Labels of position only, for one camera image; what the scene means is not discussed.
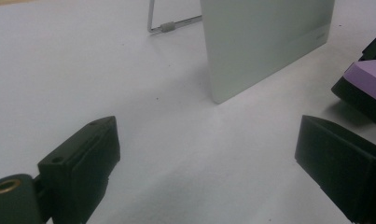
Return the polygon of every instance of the white surface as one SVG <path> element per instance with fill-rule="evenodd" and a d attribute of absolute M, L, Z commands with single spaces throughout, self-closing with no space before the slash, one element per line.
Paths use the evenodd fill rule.
<path fill-rule="evenodd" d="M 211 100 L 202 25 L 149 35 L 147 8 L 0 7 L 0 178 L 37 175 L 71 134 L 115 115 L 122 159 L 89 223 L 349 223 L 294 152 L 303 114 L 376 144 L 376 125 L 330 91 L 376 36 L 376 1 L 336 1 L 327 44 L 222 105 Z"/>
<path fill-rule="evenodd" d="M 201 0 L 211 93 L 223 103 L 327 42 L 334 0 Z"/>

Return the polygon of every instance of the white backdrop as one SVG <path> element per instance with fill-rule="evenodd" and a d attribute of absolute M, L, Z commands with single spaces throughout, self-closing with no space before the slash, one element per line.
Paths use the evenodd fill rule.
<path fill-rule="evenodd" d="M 155 24 L 200 15 L 158 0 Z M 350 223 L 296 164 L 301 115 L 376 144 L 376 125 L 330 88 L 376 36 L 376 0 L 337 0 L 324 46 L 222 105 L 202 24 L 146 32 L 148 1 L 0 7 L 0 178 L 86 123 L 115 115 L 122 159 L 89 223 Z"/>

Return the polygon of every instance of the purple object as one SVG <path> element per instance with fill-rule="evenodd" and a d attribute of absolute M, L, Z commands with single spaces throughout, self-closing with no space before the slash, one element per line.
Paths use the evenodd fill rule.
<path fill-rule="evenodd" d="M 344 73 L 344 78 L 376 99 L 376 60 L 353 63 Z"/>

